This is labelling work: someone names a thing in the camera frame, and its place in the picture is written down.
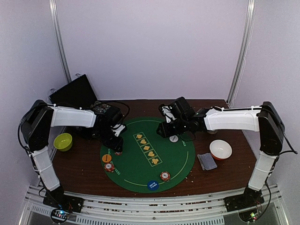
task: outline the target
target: poker table mat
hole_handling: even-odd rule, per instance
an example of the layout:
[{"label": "poker table mat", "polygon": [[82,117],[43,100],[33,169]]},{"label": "poker table mat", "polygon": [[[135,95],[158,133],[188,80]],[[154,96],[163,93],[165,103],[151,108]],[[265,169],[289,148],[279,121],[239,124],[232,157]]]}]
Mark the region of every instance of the poker table mat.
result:
[{"label": "poker table mat", "polygon": [[[159,136],[156,129],[162,121],[155,117],[126,121],[127,131],[121,134],[124,144],[120,156],[102,145],[101,163],[104,169],[103,156],[110,155],[104,158],[111,158],[109,163],[114,165],[114,171],[105,172],[113,182],[130,191],[155,193],[168,190],[187,177],[195,161],[193,142],[183,141],[190,139],[187,134],[177,142]],[[168,182],[161,180],[161,172],[169,172],[171,178]]]}]

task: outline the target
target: orange poker chip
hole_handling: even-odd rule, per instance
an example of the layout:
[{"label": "orange poker chip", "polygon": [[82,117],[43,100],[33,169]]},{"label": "orange poker chip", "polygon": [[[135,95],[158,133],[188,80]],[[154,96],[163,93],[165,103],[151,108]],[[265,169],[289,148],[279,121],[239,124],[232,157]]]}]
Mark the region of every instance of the orange poker chip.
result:
[{"label": "orange poker chip", "polygon": [[102,161],[103,161],[104,163],[108,163],[108,162],[110,162],[111,160],[112,160],[112,156],[109,155],[109,154],[105,154],[105,155],[102,156]]}]

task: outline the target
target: white bowl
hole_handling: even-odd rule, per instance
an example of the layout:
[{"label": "white bowl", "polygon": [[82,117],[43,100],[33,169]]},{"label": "white bowl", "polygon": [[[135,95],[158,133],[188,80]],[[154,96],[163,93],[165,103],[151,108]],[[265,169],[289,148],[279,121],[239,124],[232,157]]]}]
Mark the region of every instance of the white bowl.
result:
[{"label": "white bowl", "polygon": [[227,142],[214,140],[210,143],[210,153],[216,160],[224,160],[231,156],[233,150]]}]

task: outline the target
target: brown tabletop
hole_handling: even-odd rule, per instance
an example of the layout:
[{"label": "brown tabletop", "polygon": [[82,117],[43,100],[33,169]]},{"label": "brown tabletop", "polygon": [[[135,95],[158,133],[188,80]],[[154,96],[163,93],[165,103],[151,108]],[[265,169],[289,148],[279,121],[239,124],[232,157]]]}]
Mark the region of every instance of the brown tabletop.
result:
[{"label": "brown tabletop", "polygon": [[[158,106],[169,104],[171,100],[126,100],[130,106],[127,119],[141,116],[161,117]],[[227,107],[224,100],[189,100],[195,110],[213,105]],[[119,106],[123,113],[124,106]],[[217,169],[203,171],[197,158],[192,171],[177,186],[160,193],[141,194],[123,189],[112,182],[100,161],[101,143],[98,140],[87,141],[71,133],[73,147],[67,152],[56,152],[53,166],[64,189],[89,195],[115,197],[170,197],[183,195],[207,194],[245,187],[251,177],[256,158],[241,131],[219,130],[217,134],[196,134],[194,141],[196,154],[209,152],[213,140],[222,139],[232,147],[232,155],[224,161],[216,161]]]}]

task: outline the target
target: white wall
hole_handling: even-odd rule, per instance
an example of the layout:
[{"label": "white wall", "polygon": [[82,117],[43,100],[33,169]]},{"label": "white wall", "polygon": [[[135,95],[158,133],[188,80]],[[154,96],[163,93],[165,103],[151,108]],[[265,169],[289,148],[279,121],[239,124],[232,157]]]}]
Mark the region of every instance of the white wall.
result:
[{"label": "white wall", "polygon": [[239,56],[247,0],[60,0],[72,78],[100,99],[222,98]]},{"label": "white wall", "polygon": [[[271,101],[300,151],[300,1],[258,1],[246,67],[234,107]],[[247,132],[254,152],[259,136]],[[271,181],[279,185],[294,225],[299,224],[300,156],[280,157]]]},{"label": "white wall", "polygon": [[12,225],[36,176],[17,141],[19,120],[66,80],[49,1],[0,0],[0,6],[0,223]]}]

